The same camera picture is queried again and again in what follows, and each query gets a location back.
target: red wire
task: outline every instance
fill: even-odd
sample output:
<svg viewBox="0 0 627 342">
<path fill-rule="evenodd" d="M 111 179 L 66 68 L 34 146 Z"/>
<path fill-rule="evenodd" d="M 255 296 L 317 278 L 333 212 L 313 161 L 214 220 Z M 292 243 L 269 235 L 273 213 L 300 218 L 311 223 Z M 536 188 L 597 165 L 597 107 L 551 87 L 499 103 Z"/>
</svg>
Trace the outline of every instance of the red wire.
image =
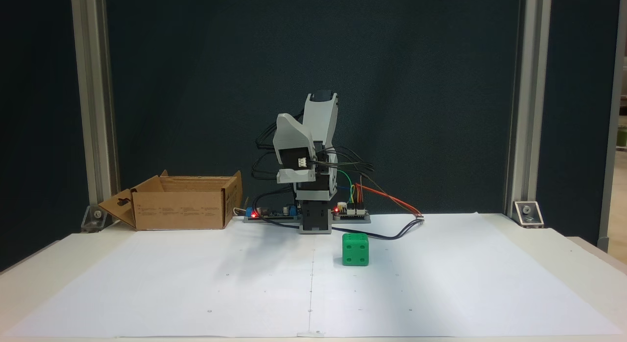
<svg viewBox="0 0 627 342">
<path fill-rule="evenodd" d="M 400 199 L 397 199 L 396 197 L 393 197 L 392 195 L 388 195 L 388 194 L 382 193 L 382 192 L 380 192 L 378 190 L 374 190 L 372 188 L 368 188 L 367 186 L 359 184 L 359 183 L 356 183 L 355 186 L 357 186 L 358 188 L 364 188 L 364 189 L 368 190 L 369 192 L 373 192 L 375 194 L 379 194 L 379 195 L 383 195 L 385 197 L 389 197 L 390 199 L 392 199 L 392 201 L 396 201 L 397 203 L 405 205 L 405 207 L 408 210 L 410 210 L 410 212 L 413 211 L 412 212 L 413 214 L 420 215 L 420 216 L 422 215 L 422 213 L 417 208 L 415 208 L 414 206 L 411 206 L 410 204 L 408 204 L 408 203 L 406 203 L 406 202 L 404 202 L 404 201 L 402 201 Z"/>
</svg>

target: cardboard box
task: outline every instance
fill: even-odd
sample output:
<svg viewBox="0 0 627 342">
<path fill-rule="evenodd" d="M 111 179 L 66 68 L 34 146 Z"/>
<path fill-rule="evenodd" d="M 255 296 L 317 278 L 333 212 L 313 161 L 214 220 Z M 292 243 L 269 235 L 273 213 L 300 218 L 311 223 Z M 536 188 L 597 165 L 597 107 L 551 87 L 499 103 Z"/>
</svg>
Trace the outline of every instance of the cardboard box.
<svg viewBox="0 0 627 342">
<path fill-rule="evenodd" d="M 241 206 L 241 173 L 232 177 L 154 176 L 100 207 L 136 230 L 222 229 Z"/>
</svg>

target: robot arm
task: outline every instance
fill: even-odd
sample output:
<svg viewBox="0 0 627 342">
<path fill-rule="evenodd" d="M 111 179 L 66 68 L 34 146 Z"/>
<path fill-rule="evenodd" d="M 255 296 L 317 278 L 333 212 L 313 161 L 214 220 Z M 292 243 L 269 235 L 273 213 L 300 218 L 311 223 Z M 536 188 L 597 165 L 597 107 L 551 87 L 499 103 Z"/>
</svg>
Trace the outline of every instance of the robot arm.
<svg viewBox="0 0 627 342">
<path fill-rule="evenodd" d="M 338 162 L 335 153 L 319 153 L 332 147 L 337 119 L 338 95 L 329 90 L 307 96 L 303 123 L 289 114 L 276 118 L 273 145 L 282 165 L 276 182 L 293 183 L 301 206 L 302 233 L 331 232 L 330 201 L 338 190 L 337 169 L 315 161 Z"/>
</svg>

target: green cube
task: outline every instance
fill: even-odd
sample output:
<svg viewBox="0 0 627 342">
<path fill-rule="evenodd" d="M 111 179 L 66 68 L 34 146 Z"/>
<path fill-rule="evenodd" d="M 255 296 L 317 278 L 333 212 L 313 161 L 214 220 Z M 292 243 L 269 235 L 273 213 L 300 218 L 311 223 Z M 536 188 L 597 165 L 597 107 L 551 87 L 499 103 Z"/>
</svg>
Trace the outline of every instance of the green cube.
<svg viewBox="0 0 627 342">
<path fill-rule="evenodd" d="M 345 266 L 368 266 L 368 236 L 346 233 L 342 235 L 342 264 Z"/>
</svg>

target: dark backdrop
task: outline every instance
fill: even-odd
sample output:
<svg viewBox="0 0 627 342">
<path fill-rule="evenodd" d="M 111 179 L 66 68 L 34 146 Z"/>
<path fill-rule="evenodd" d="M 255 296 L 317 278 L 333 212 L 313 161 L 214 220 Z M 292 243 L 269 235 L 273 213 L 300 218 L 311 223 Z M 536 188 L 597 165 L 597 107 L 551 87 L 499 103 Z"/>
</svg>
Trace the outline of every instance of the dark backdrop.
<svg viewBox="0 0 627 342">
<path fill-rule="evenodd" d="M 553 0 L 537 199 L 544 222 L 596 244 L 620 0 Z"/>
<path fill-rule="evenodd" d="M 519 4 L 107 0 L 122 186 L 168 169 L 242 170 L 249 196 L 276 188 L 249 177 L 255 136 L 332 88 L 334 144 L 372 161 L 390 194 L 429 213 L 501 212 Z"/>
<path fill-rule="evenodd" d="M 89 199 L 71 0 L 0 0 L 0 16 L 3 270 L 78 232 Z"/>
</svg>

